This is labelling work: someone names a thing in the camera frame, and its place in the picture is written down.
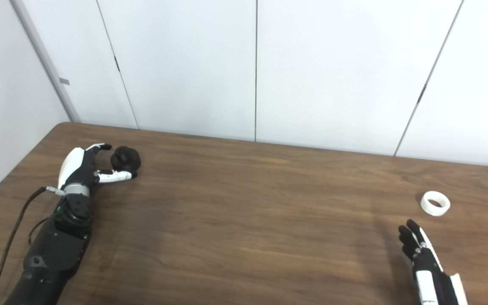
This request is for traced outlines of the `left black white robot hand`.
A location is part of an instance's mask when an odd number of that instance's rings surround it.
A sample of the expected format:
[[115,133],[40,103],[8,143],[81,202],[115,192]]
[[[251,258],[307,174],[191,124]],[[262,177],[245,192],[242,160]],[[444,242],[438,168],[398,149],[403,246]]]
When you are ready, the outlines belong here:
[[58,189],[64,190],[69,185],[83,185],[88,189],[99,183],[127,181],[138,176],[142,165],[136,149],[127,146],[117,147],[110,157],[111,169],[99,169],[96,157],[101,150],[110,151],[112,145],[93,144],[83,149],[75,147],[65,158],[60,168]]

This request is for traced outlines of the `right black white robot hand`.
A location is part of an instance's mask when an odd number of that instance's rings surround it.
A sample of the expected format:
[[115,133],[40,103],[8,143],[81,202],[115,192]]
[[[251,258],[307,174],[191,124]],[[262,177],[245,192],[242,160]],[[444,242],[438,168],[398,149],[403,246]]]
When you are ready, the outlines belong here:
[[459,274],[444,272],[424,230],[414,220],[398,227],[402,251],[412,264],[413,280],[422,305],[468,304]]

